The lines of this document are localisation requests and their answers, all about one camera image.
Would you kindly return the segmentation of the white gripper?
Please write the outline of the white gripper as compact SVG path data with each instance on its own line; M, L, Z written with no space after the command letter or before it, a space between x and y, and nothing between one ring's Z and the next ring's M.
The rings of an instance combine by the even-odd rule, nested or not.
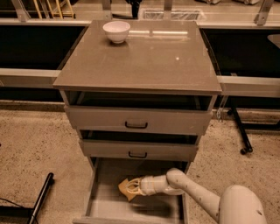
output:
M127 184L127 192L134 195L151 196L162 192L163 179L161 176L145 176L143 178L133 178Z

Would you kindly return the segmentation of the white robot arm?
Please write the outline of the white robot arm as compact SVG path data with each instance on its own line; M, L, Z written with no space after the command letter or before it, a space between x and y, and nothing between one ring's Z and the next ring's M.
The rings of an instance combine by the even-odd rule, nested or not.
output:
M144 176L124 180L119 189L131 201L137 195L187 193L218 224L268 224L263 205L254 192L242 185L229 186L221 196L193 182L181 170L171 168L160 176Z

